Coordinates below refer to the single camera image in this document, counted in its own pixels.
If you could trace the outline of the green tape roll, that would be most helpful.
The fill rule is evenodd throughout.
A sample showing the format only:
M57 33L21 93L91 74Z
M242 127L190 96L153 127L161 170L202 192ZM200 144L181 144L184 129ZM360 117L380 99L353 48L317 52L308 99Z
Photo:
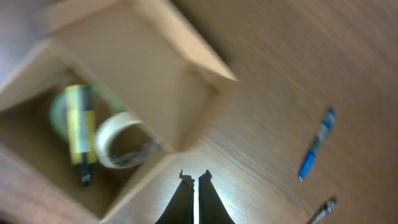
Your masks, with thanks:
M104 101L105 106L111 114L117 114L127 111L121 100L111 91L101 85L87 85L93 96L99 96ZM67 99L66 87L54 96L50 103L49 121L52 129L60 139L68 142L68 124L67 124Z

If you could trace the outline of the black ballpoint pen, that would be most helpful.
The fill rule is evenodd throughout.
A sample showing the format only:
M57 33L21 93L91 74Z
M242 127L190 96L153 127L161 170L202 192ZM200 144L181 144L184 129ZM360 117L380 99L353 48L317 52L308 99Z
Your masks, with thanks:
M318 210L312 215L312 217L306 222L306 224L319 224L333 211L336 204L337 198L335 196L330 197L319 206Z

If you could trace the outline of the blue ballpoint pen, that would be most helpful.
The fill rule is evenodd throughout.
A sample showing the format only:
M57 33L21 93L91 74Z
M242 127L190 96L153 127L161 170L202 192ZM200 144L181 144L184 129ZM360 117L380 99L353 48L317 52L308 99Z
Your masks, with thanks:
M316 158L316 154L318 153L318 150L320 148L322 141L328 137L331 130L335 126L335 123L336 123L335 117L336 117L335 109L333 107L330 107L326 112L325 118L321 122L319 132L315 135L315 138L314 138L313 142L311 143L311 145L303 159L302 165L298 172L299 181L303 182L303 180L308 175L310 169L312 168L313 163Z

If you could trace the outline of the beige masking tape roll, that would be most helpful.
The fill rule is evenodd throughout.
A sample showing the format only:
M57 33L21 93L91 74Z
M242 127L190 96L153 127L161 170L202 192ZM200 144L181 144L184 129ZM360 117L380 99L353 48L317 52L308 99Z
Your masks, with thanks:
M128 128L142 123L142 120L128 111L113 115L101 123L95 136L95 152L103 166L110 169L135 167L159 150L159 143L155 139L149 139L137 152L129 152L115 158L111 157L111 145L117 136Z

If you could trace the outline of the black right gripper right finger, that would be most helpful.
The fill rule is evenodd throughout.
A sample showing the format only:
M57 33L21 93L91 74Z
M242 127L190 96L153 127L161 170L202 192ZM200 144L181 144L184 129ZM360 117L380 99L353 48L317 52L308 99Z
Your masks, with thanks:
M199 224L234 224L211 179L209 170L198 178Z

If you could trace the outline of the grey black permanent marker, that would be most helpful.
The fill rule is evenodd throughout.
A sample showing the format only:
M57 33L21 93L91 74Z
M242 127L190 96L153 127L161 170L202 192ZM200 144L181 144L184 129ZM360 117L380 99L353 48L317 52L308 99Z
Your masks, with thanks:
M81 156L81 182L89 186L95 163L93 154L93 110L90 89L86 85L78 87L78 152Z

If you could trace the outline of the brown cardboard box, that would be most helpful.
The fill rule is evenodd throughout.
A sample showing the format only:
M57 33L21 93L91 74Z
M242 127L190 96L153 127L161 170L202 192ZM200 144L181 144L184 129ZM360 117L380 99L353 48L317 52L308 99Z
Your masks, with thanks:
M35 176L106 222L177 153L193 146L223 106L237 79L169 1L59 1L34 16L43 38L1 83L1 150ZM135 168L94 168L84 187L68 143L49 121L61 88L101 85L142 124L120 141L160 142ZM96 127L111 114L93 96Z

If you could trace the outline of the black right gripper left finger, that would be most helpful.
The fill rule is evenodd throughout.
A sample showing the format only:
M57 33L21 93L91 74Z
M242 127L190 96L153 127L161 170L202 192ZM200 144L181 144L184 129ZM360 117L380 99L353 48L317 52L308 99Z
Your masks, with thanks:
M194 224L195 180L182 169L179 179L178 187L155 224Z

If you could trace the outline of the yellow highlighter marker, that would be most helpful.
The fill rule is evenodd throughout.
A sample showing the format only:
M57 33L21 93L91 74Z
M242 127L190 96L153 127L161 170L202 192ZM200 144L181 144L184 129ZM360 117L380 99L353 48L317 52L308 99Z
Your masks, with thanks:
M78 152L78 87L81 85L71 85L66 87L67 99L67 124L68 124L68 137L70 145L70 158L72 164L81 164L81 156ZM93 110L93 154L95 154L95 162L97 156L95 153L95 111L91 100Z

